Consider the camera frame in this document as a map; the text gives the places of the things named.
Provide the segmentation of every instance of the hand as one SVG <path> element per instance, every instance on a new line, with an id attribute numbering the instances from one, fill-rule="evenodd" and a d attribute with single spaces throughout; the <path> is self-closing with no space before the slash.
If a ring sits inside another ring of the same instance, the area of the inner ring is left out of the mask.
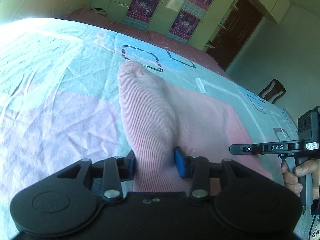
<path id="1" fill-rule="evenodd" d="M 298 177 L 303 177 L 308 173 L 312 173 L 313 182 L 313 199 L 318 199 L 319 196 L 319 184 L 320 184 L 320 160 L 311 159 L 300 166 L 296 167 L 294 173 L 288 171 L 286 162 L 281 164 L 282 176 L 284 179 L 284 186 L 294 192 L 300 197 L 302 191 L 302 185 L 298 183 Z"/>

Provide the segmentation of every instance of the wooden door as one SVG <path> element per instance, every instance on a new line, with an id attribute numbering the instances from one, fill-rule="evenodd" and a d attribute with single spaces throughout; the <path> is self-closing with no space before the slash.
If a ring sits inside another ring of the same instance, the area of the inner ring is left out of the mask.
<path id="1" fill-rule="evenodd" d="M 226 70 L 262 19 L 262 14 L 248 0 L 238 0 L 206 53 Z"/>

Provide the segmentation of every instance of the bed sheet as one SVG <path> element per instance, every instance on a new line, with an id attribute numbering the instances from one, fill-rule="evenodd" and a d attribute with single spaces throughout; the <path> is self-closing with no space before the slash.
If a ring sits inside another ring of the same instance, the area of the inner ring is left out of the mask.
<path id="1" fill-rule="evenodd" d="M 110 18 L 106 18 L 103 15 L 89 11 L 86 8 L 80 8 L 72 14 L 66 15 L 63 19 L 90 24 L 148 42 L 162 49 L 174 52 L 184 58 L 200 64 L 203 67 L 206 67 L 207 69 L 210 69 L 221 76 L 230 79 L 229 76 L 226 75 L 226 73 L 219 67 L 218 63 L 204 51 L 169 38 L 161 33 L 155 31 L 141 31 L 137 28 L 116 22 Z"/>
<path id="2" fill-rule="evenodd" d="M 0 239 L 17 233 L 9 213 L 17 192 L 79 159 L 95 162 L 130 151 L 117 85 L 119 65 L 126 60 L 233 106 L 253 143 L 298 138 L 283 109 L 195 62 L 132 37 L 40 18 L 0 26 L 0 35 Z M 283 183 L 277 156 L 262 156 L 261 162 Z M 298 235 L 306 231 L 309 218 L 307 212 L 301 218 Z"/>

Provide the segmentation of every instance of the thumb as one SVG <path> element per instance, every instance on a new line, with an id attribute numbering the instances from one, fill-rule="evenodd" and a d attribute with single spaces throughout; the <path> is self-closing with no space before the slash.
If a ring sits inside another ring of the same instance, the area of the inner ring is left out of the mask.
<path id="1" fill-rule="evenodd" d="M 296 167 L 294 173 L 298 177 L 303 177 L 308 173 L 314 173 L 318 170 L 318 162 L 316 160 L 308 160 L 301 164 L 300 166 Z"/>

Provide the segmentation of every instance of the wooden chair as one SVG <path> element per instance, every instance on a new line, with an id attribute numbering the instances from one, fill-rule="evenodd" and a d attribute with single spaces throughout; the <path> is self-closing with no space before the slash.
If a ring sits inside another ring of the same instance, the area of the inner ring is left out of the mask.
<path id="1" fill-rule="evenodd" d="M 263 97 L 262 94 L 265 93 L 268 89 L 270 89 L 272 83 L 274 82 L 274 86 L 271 89 L 270 92 L 266 93 L 266 95 Z M 277 96 L 271 103 L 274 104 L 280 97 L 282 97 L 285 94 L 285 89 L 284 86 L 275 78 L 269 83 L 269 85 L 261 90 L 261 92 L 259 93 L 259 97 L 263 98 L 266 101 L 271 100 L 271 98 L 273 98 L 275 95 L 277 95 L 278 93 L 281 93 L 279 96 Z"/>

